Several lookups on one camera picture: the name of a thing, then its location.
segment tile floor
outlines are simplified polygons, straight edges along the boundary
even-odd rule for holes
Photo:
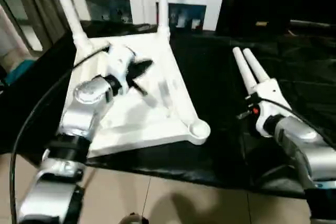
[[[10,221],[9,155],[0,156],[0,224]],[[20,200],[36,169],[18,157],[16,193]],[[131,212],[150,224],[309,224],[304,200],[263,196],[243,190],[223,190],[156,177],[88,168],[80,224],[118,222]]]

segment white plastic stand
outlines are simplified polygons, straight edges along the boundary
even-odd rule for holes
[[[136,59],[152,59],[146,74],[136,79],[148,95],[135,89],[115,98],[90,146],[89,157],[188,140],[203,144],[209,125],[198,118],[169,44],[168,4],[160,0],[157,33],[88,39],[71,0],[60,0],[77,47],[75,62],[104,44],[127,46]],[[74,87],[94,76],[105,75],[107,54],[93,57],[76,69],[70,79],[65,107],[72,100]]]

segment white tube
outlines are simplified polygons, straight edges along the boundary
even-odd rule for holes
[[[254,79],[254,76],[243,56],[243,53],[241,52],[239,47],[235,47],[233,50],[233,54],[235,56],[240,74],[242,75],[246,90],[248,94],[252,93],[252,87],[257,85],[256,80]]]
[[[82,26],[80,25],[79,18],[74,8],[74,5],[72,4],[72,1],[59,1],[63,7],[63,11],[67,17],[68,23],[72,31],[73,43],[75,44],[77,49],[85,49],[88,46],[89,40],[86,33],[84,33]]]
[[[159,27],[158,32],[170,36],[168,24],[168,0],[159,1]]]
[[[269,76],[249,48],[243,50],[244,56],[259,82],[269,80]]]

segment black cable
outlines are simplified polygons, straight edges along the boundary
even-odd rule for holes
[[[95,50],[93,53],[86,56],[84,59],[82,59],[80,62],[75,64],[72,68],[67,70],[61,78],[59,78],[48,90],[44,93],[44,95],[38,100],[38,102],[35,104],[33,109],[31,110],[29,116],[26,118],[25,122],[23,123],[19,133],[16,136],[16,140],[13,145],[12,149],[12,155],[10,159],[10,168],[9,168],[9,202],[11,205],[11,215],[12,215],[12,224],[17,224],[17,215],[16,215],[16,203],[15,203],[15,163],[16,163],[16,154],[17,154],[17,148],[19,141],[22,137],[22,134],[30,121],[30,119],[35,114],[36,109],[46,100],[46,98],[51,94],[51,92],[54,91],[54,89],[61,84],[76,68],[78,68],[80,65],[82,65],[87,60],[91,59],[93,56],[97,55],[97,53],[109,48],[110,45],[104,46],[99,48],[98,50]]]
[[[284,105],[282,105],[281,103],[266,99],[266,98],[259,98],[261,101],[265,101],[265,102],[270,102],[273,103],[274,105],[287,110],[288,112],[292,113],[293,115],[295,115],[298,119],[300,119],[303,123],[305,123],[306,125],[308,125],[309,127],[311,127],[313,130],[315,130],[317,133],[319,133],[323,139],[325,140],[325,142],[331,146],[332,148],[334,148],[336,150],[336,146],[333,142],[333,140],[331,138],[329,138],[326,134],[324,134],[317,126],[315,126],[314,124],[312,124],[311,122],[309,122],[307,119],[305,119],[302,115],[300,115],[297,111],[290,109]]]

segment black cloth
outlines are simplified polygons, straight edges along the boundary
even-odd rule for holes
[[[90,37],[103,37],[134,34],[137,29],[97,23],[87,27],[86,32]],[[171,47],[198,116],[211,127],[207,142],[201,146],[179,142],[148,147],[92,158],[87,164],[223,188],[304,197],[295,171],[275,141],[257,134],[255,118],[238,121],[235,117],[246,110],[247,93],[232,53],[234,46],[251,48],[268,74],[277,78],[288,102],[335,136],[335,44],[325,39],[235,39],[177,31],[171,36]],[[0,129],[3,152],[10,151],[25,117],[47,88],[72,66],[74,57],[75,47],[67,34],[0,96],[5,118]],[[64,83],[38,110],[22,139],[20,153],[36,164],[57,129],[67,85]]]

